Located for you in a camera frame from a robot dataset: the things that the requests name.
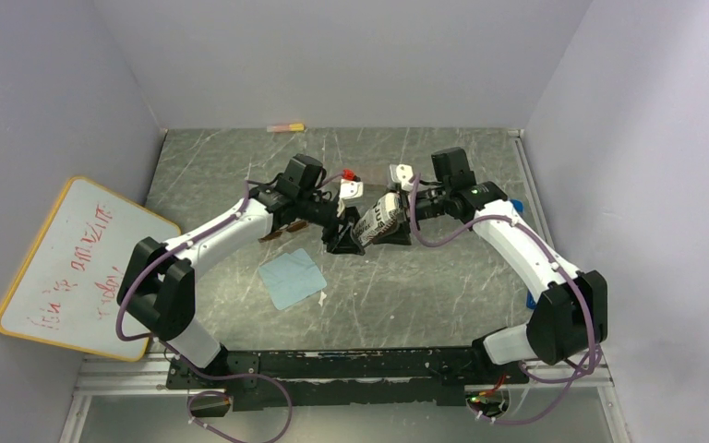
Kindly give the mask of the blue cleaning cloth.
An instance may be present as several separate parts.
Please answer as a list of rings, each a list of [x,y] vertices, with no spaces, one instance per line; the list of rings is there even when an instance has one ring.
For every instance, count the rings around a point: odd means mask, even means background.
[[[258,274],[278,310],[285,310],[327,286],[320,268],[305,249],[284,253],[261,265]]]

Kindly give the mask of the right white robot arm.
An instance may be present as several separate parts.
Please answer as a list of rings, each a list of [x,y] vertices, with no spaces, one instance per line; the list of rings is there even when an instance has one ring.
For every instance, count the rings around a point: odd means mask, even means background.
[[[464,149],[432,154],[435,181],[426,182],[407,164],[389,168],[387,193],[368,212],[377,225],[358,224],[363,245],[441,247],[466,231],[490,244],[525,284],[533,313],[519,326],[475,342],[472,374],[490,383],[506,364],[539,360],[554,365],[586,352],[578,367],[592,368],[607,336],[607,282],[584,272],[556,252],[523,219],[512,200],[492,182],[479,182]]]

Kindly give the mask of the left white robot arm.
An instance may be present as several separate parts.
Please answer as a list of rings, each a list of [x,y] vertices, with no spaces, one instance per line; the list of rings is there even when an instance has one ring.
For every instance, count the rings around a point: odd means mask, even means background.
[[[247,181],[233,207],[195,230],[169,240],[148,236],[137,242],[116,297],[117,338],[135,339],[123,329],[124,320],[132,317],[145,328],[143,337],[156,338],[184,358],[201,386],[220,385],[231,373],[229,351],[196,318],[201,276],[239,248],[300,221],[321,227],[327,252],[364,254],[354,233],[360,213],[324,191],[327,177],[320,161],[296,154],[269,182]]]

